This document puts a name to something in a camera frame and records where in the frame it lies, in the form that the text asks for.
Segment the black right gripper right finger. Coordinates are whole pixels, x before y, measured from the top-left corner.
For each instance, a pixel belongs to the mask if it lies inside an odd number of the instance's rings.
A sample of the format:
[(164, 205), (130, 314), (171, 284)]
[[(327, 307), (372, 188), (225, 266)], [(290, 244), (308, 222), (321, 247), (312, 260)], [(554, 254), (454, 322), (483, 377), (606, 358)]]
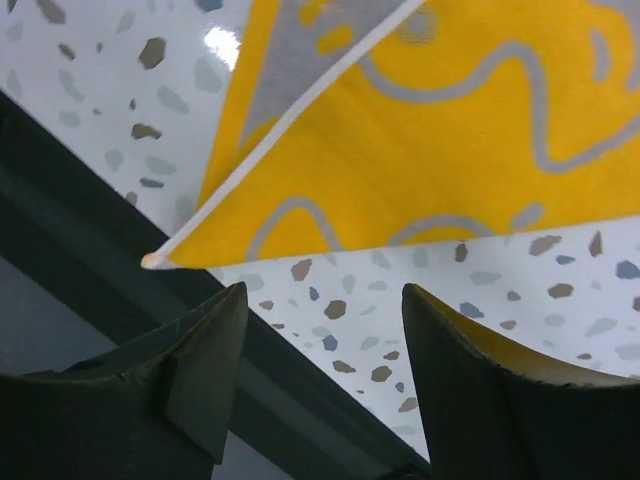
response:
[(415, 284), (402, 319), (438, 479), (635, 479), (639, 383), (530, 349)]

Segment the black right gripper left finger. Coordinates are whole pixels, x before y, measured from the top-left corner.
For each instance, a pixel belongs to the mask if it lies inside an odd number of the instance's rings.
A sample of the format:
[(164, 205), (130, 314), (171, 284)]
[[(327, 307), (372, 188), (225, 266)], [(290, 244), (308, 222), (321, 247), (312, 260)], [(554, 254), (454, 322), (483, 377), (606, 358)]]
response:
[(247, 289), (60, 371), (1, 379), (5, 479), (208, 479), (224, 455)]

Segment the yellow grey patterned towel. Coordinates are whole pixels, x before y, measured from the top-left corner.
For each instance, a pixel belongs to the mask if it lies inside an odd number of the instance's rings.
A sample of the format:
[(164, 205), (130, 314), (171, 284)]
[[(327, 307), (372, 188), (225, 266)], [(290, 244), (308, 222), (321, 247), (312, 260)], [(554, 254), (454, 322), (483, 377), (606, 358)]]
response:
[(255, 1), (196, 212), (211, 268), (639, 212), (635, 1)]

